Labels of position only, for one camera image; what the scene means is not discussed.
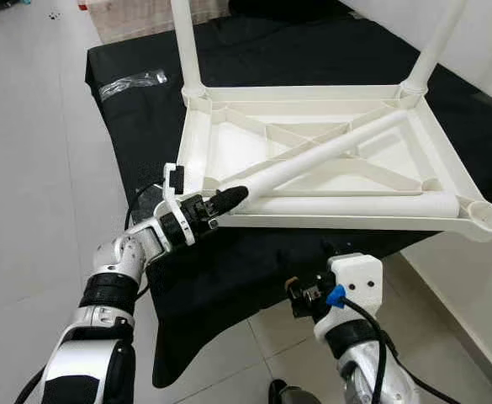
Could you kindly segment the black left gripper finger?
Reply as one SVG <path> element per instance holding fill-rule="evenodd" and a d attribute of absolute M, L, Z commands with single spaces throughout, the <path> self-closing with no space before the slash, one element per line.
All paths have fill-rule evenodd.
<path fill-rule="evenodd" d="M 230 213 L 242 203 L 243 200 L 248 199 L 249 189 L 246 186 L 230 186 L 223 191 L 216 191 L 214 194 L 214 214 L 225 215 Z"/>

